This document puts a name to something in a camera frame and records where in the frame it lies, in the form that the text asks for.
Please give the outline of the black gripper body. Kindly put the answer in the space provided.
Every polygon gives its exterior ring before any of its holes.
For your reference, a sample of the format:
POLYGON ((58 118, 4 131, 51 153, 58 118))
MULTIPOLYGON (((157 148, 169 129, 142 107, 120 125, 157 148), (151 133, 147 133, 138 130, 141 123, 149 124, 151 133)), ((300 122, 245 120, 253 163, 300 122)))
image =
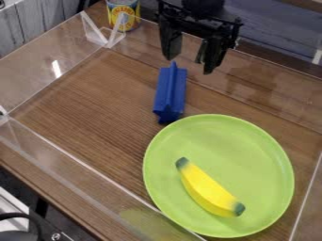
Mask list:
POLYGON ((226 10, 226 0, 158 0, 158 21, 167 20, 182 32, 206 39, 222 36, 226 46, 235 48, 242 18, 226 10))

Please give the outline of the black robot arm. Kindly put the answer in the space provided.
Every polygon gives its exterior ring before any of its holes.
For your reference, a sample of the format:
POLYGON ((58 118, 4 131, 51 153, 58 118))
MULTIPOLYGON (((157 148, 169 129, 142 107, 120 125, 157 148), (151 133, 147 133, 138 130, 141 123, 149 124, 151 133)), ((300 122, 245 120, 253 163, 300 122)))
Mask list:
POLYGON ((179 6, 167 0, 158 3, 163 56, 173 60, 182 53, 183 33, 194 35, 202 39, 195 62, 205 65, 205 74, 211 74, 227 50, 237 47, 242 19, 226 11, 226 0, 182 0, 179 6))

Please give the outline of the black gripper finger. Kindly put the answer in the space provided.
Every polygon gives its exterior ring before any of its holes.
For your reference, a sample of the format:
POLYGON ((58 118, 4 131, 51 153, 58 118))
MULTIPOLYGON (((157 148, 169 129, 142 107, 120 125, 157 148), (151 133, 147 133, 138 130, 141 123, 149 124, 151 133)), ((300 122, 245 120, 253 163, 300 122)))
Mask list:
POLYGON ((165 19, 161 19, 159 26, 162 54, 167 60, 171 60, 182 52, 183 33, 165 19))
POLYGON ((202 41, 195 62, 205 65, 205 74, 211 74, 222 64, 226 55, 225 39, 222 36, 211 36, 202 41))

